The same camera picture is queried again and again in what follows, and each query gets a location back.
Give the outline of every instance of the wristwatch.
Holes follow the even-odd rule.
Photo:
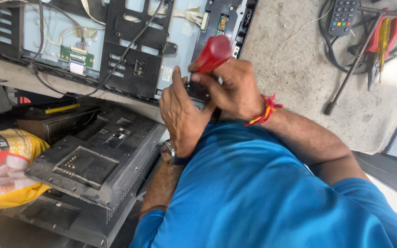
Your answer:
[[[185,166],[190,160],[190,156],[186,158],[180,158],[176,155],[176,150],[173,144],[168,140],[163,142],[160,154],[168,165],[172,166]]]

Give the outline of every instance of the red screwdriver handle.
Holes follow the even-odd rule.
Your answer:
[[[381,17],[381,19],[378,22],[378,25],[376,26],[376,29],[374,30],[373,35],[371,36],[370,41],[368,42],[367,48],[365,49],[366,52],[370,52],[370,53],[378,52],[379,28],[381,27],[381,23],[383,22],[384,17],[385,14]]]
[[[231,41],[224,35],[210,37],[196,59],[197,71],[211,73],[232,58]]]
[[[387,50],[387,53],[385,53],[385,55],[384,55],[384,57],[386,59],[389,57],[390,49],[392,48],[396,39],[397,39],[397,17],[393,18],[393,20],[391,21],[390,39],[389,39],[389,43],[387,44],[388,50]]]

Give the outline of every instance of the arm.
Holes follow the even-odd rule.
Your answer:
[[[214,73],[223,77],[222,86],[215,78],[200,73],[193,74],[191,80],[206,86],[218,107],[245,121],[264,112],[264,100],[250,62],[231,59]],[[261,125],[328,185],[332,186],[345,178],[368,180],[347,146],[317,123],[287,110],[277,110]]]
[[[204,111],[194,106],[185,90],[187,78],[181,78],[180,68],[175,67],[173,84],[162,91],[159,99],[162,119],[168,128],[170,142],[179,157],[188,157],[194,151],[211,115],[215,104],[210,102]],[[148,188],[141,208],[142,218],[152,210],[166,211],[176,189],[184,166],[160,166]]]
[[[152,210],[166,211],[168,209],[184,168],[185,166],[169,166],[165,161],[162,161],[146,192],[140,210],[140,218]]]

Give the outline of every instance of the workbench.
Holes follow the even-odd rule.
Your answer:
[[[258,87],[263,94],[275,92],[278,103],[328,128],[352,150],[379,151],[397,126],[397,60],[385,65],[382,83],[376,83],[371,92],[367,92],[366,74],[353,76],[332,116],[324,115],[323,111],[332,101],[346,74],[330,64],[325,56],[326,44],[317,22],[307,25],[286,43],[280,51],[275,74],[279,48],[303,25],[318,18],[323,3],[324,0],[260,0],[242,58],[254,64]],[[375,4],[363,0],[362,3],[366,7],[397,9],[397,3],[388,0]],[[357,12],[355,21],[359,20],[360,13]],[[364,39],[362,27],[353,31],[356,37],[349,34],[334,45],[337,59],[344,65],[351,64],[354,59],[346,52],[347,47]],[[60,91],[85,94],[93,90],[55,76],[40,75],[45,82]],[[53,97],[60,96],[42,86],[27,68],[2,60],[0,84]],[[162,122],[155,106],[104,91],[98,91],[93,96],[116,101],[130,110]]]

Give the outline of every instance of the hand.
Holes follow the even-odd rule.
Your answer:
[[[196,71],[196,65],[189,66]],[[217,106],[228,111],[235,118],[251,121],[254,116],[262,115],[265,102],[257,87],[254,67],[243,59],[230,59],[214,70],[214,74],[223,77],[223,85],[209,75],[194,73],[191,81],[203,84]]]
[[[173,72],[173,84],[162,91],[159,99],[162,119],[170,134],[170,142],[176,149],[177,156],[188,157],[194,151],[206,125],[215,110],[211,100],[205,110],[199,110],[188,96],[184,84],[187,78],[180,77],[180,68]]]

